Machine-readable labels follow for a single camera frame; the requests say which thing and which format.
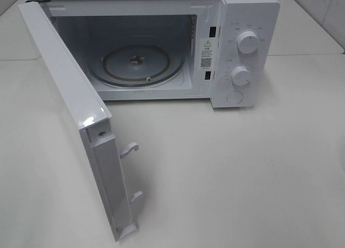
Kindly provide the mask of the round door release button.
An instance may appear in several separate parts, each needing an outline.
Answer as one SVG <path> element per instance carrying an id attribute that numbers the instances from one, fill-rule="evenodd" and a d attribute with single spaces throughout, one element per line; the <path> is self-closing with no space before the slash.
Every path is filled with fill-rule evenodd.
<path id="1" fill-rule="evenodd" d="M 227 95 L 226 100 L 229 103 L 230 107 L 238 107 L 238 105 L 241 104 L 243 97 L 244 95 L 242 92 L 233 91 Z"/>

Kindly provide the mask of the white timer knob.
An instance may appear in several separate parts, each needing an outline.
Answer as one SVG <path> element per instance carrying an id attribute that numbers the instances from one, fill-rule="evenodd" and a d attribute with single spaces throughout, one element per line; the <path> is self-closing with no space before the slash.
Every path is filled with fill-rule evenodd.
<path id="1" fill-rule="evenodd" d="M 237 66 L 230 73 L 232 83 L 236 86 L 244 86 L 251 81 L 251 72 L 246 66 Z"/>

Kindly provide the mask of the white microwave door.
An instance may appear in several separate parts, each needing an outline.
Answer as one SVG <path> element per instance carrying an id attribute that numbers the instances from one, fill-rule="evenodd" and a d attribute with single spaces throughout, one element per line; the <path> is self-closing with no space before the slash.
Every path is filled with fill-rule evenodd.
<path id="1" fill-rule="evenodd" d="M 130 195 L 122 160 L 137 151 L 136 142 L 118 149 L 111 113 L 38 2 L 19 5 L 50 92 L 72 138 L 72 146 L 90 165 L 113 237 L 119 241 L 138 229 L 137 205 L 142 191 Z"/>

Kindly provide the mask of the glass microwave turntable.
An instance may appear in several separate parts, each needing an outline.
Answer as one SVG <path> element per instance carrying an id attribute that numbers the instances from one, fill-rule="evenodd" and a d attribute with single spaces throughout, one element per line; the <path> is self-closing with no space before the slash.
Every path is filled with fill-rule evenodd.
<path id="1" fill-rule="evenodd" d="M 90 72 L 105 84 L 146 87 L 180 72 L 185 57 L 178 41 L 157 36 L 128 36 L 98 42 L 88 51 Z"/>

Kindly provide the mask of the white microwave oven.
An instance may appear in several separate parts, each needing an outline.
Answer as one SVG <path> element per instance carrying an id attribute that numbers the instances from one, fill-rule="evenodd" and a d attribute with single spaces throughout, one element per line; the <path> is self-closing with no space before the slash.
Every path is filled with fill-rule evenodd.
<path id="1" fill-rule="evenodd" d="M 84 74 L 104 101 L 209 99 L 228 108 L 227 95 L 240 91 L 238 107 L 256 101 L 280 4 L 277 0 L 27 0 L 45 4 L 49 19 Z M 237 36 L 257 33 L 258 49 L 243 54 Z M 184 65 L 169 80 L 146 87 L 105 84 L 88 68 L 88 51 L 98 42 L 128 36 L 157 36 L 178 41 Z M 232 83 L 231 71 L 246 66 L 251 81 Z"/>

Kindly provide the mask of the upper white power knob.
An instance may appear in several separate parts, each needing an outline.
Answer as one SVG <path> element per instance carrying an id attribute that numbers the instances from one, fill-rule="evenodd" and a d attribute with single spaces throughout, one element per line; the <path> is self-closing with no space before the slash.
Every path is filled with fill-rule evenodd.
<path id="1" fill-rule="evenodd" d="M 256 32 L 246 30 L 237 36 L 238 50 L 243 54 L 251 54 L 258 49 L 259 37 Z"/>

